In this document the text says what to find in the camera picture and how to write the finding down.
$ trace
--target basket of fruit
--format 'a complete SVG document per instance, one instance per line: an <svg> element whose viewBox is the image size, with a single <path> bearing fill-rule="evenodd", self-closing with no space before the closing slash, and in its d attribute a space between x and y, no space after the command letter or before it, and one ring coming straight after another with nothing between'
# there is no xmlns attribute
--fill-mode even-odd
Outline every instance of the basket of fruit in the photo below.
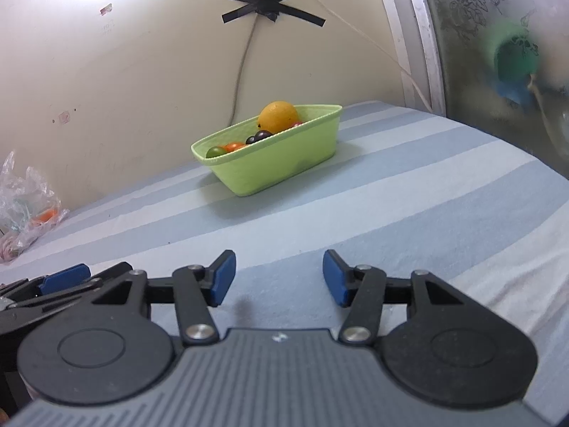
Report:
<svg viewBox="0 0 569 427"><path fill-rule="evenodd" d="M248 196L332 157L341 111L276 101L257 117L200 139L192 152L236 195Z"/></svg>

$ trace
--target plastic bag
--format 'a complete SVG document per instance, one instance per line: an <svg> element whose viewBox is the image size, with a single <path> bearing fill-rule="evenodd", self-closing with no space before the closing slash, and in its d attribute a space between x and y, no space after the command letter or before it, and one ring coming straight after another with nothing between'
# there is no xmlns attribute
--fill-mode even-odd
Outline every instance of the plastic bag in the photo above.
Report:
<svg viewBox="0 0 569 427"><path fill-rule="evenodd" d="M8 154L0 173L0 262L26 250L69 213L47 181L32 167L26 177L14 175L14 152Z"/></svg>

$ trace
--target white cord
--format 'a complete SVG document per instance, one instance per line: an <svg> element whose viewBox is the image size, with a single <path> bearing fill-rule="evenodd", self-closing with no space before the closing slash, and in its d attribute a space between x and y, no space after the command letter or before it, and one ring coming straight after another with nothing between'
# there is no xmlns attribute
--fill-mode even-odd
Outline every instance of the white cord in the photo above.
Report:
<svg viewBox="0 0 569 427"><path fill-rule="evenodd" d="M337 18L338 20L340 20L341 22L343 22L345 25L347 25L349 28L351 28L353 31L355 31L357 34L361 35L363 38L365 38L366 40L368 40L372 45L374 45L377 49L379 49L383 54L385 54L389 59L391 59L394 64L397 65L397 67L400 68L401 72L403 72L411 81L411 84L413 85L413 87L415 88L417 94L419 95L419 98L421 98L421 101L423 102L423 104L425 105L425 107L427 108L427 110L432 113L432 107L429 104L429 102L427 101L427 98L425 97L425 95L423 94L423 92L421 91L421 88L419 88L419 85L417 85L417 83L415 82L415 80L413 80L413 77L411 76L411 73L407 71L407 69L405 69L401 64L399 64L399 62L397 62L397 60L391 56L387 51L385 51L385 49L378 43L376 42L374 39L372 39L371 37L369 37L367 34L363 33L361 30L359 30L358 28L354 27L352 24L350 24L348 21L346 21L344 18L342 18L339 14L335 13L334 11L332 11L332 9L328 8L328 6L326 6L324 3L322 3L320 0L316 0L318 5L320 5L325 11L327 11L329 14L331 14L332 16L334 16L335 18Z"/></svg>
<svg viewBox="0 0 569 427"><path fill-rule="evenodd" d="M257 21L259 20L259 15L255 15L255 20L252 23L251 33L249 33L249 38L247 39L247 44L245 45L245 50L243 51L243 56L241 56L241 64L239 65L239 71L237 71L237 81L235 81L235 89L233 91L233 106L231 109L231 116L229 117L228 127L233 125L235 121L235 114L237 112L237 99L239 98L239 86L241 85L241 74L243 73L243 66L245 65L245 59L247 58L247 52L249 51L249 45L251 44L252 34L255 32L255 27L257 27Z"/></svg>

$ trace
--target beige wall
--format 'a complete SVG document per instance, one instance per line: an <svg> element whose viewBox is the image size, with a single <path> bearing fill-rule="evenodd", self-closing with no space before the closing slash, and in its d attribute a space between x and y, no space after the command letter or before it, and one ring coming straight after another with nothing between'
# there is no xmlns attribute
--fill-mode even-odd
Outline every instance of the beige wall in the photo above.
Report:
<svg viewBox="0 0 569 427"><path fill-rule="evenodd" d="M382 0L323 0L394 55ZM100 9L113 4L105 16ZM312 0L323 28L263 18L238 119L268 102L401 105L399 71ZM35 165L77 208L191 159L229 119L252 17L231 0L0 0L0 154ZM69 111L68 123L59 115Z"/></svg>

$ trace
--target striped bedsheet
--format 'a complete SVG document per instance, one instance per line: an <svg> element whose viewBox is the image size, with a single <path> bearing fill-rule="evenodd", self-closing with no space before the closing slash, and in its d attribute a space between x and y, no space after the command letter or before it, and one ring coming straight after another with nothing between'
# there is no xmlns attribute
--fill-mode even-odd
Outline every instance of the striped bedsheet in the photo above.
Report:
<svg viewBox="0 0 569 427"><path fill-rule="evenodd" d="M209 264L238 272L213 310L228 327L328 327L338 309L325 249L390 275L428 269L528 333L540 356L527 402L569 410L569 182L492 136L381 102L345 108L336 155L259 194L232 195L191 163L72 214L9 265L1 282L126 260L150 277ZM382 332L405 311L384 311ZM153 319L176 333L170 306Z"/></svg>

